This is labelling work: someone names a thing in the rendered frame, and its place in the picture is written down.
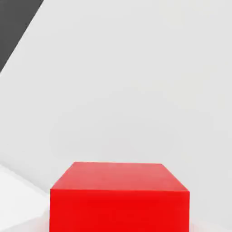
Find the small red cube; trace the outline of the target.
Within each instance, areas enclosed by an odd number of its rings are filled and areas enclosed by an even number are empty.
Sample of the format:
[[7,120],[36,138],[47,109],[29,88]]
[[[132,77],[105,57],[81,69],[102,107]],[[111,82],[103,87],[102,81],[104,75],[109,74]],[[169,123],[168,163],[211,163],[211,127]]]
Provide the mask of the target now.
[[162,164],[74,162],[50,189],[49,232],[189,232],[189,205]]

